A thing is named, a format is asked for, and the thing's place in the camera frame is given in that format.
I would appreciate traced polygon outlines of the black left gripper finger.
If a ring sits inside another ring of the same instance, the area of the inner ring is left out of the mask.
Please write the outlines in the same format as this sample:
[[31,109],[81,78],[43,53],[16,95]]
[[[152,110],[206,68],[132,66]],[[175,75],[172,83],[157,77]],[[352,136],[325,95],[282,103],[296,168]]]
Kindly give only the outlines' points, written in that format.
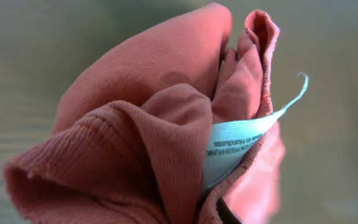
[[222,197],[216,202],[216,208],[223,224],[242,224],[241,221],[230,211]]

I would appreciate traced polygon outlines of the red printed t-shirt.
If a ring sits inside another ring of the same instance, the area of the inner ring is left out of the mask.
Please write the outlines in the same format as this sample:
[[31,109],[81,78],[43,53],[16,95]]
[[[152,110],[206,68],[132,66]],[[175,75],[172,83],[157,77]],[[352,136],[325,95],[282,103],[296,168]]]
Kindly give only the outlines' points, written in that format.
[[280,206],[285,146],[270,97],[279,28],[211,3],[117,45],[60,100],[51,136],[9,159],[11,202],[32,223],[241,223]]

